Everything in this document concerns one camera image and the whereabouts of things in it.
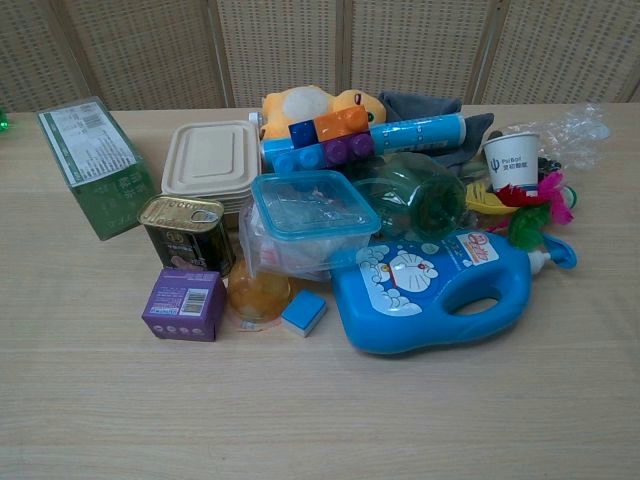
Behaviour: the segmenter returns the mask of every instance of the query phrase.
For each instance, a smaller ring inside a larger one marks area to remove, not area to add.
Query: gray fabric
[[[387,111],[387,122],[399,122],[414,118],[433,117],[457,113],[462,108],[459,99],[431,97],[417,93],[383,91],[378,95]],[[467,136],[459,147],[446,150],[428,150],[421,153],[451,170],[460,173],[461,165],[471,160],[482,143],[482,136],[493,123],[493,113],[484,113],[465,118]]]

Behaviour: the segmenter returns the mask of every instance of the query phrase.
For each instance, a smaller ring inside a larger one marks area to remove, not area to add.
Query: woven screen
[[[28,112],[82,97],[43,10],[34,2],[1,0],[0,11],[0,106]]]
[[[639,60],[637,0],[512,1],[482,103],[625,101]]]
[[[64,0],[113,110],[223,107],[200,0]]]
[[[464,96],[488,0],[354,0],[351,84]]]
[[[335,92],[336,10],[331,0],[218,0],[238,107],[300,85]]]

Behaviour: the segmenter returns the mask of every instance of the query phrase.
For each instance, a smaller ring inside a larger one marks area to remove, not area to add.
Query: plush toy
[[[334,97],[310,85],[270,93],[262,104],[264,125],[260,137],[264,140],[288,137],[292,123],[311,120],[354,105],[364,105],[369,114],[369,125],[385,122],[386,112],[382,103],[361,90],[345,90]]]

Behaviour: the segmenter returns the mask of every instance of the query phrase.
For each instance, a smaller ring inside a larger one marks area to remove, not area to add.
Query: tin can
[[[212,270],[227,276],[235,255],[222,223],[224,207],[215,200],[157,195],[140,211],[165,267]]]

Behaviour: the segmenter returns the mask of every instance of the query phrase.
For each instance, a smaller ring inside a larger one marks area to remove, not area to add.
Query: paper cup
[[[515,133],[484,144],[494,191],[507,185],[520,187],[527,195],[538,195],[538,148],[536,133]]]

